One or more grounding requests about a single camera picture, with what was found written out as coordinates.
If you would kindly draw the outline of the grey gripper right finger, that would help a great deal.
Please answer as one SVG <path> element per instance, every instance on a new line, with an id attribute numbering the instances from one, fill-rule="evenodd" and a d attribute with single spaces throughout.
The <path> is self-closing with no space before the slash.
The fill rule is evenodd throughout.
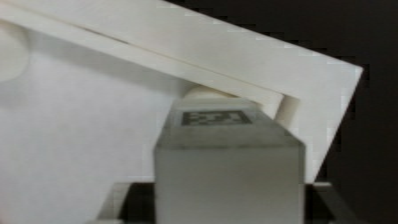
<path id="1" fill-rule="evenodd" d="M 305 186 L 303 224 L 362 224 L 328 182 Z"/>

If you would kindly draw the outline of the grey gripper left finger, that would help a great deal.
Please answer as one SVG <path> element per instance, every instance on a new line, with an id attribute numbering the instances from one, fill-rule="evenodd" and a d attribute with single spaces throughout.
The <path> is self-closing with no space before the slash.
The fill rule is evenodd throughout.
<path id="1" fill-rule="evenodd" d="M 154 183 L 115 183 L 97 217 L 86 224 L 156 224 Z"/>

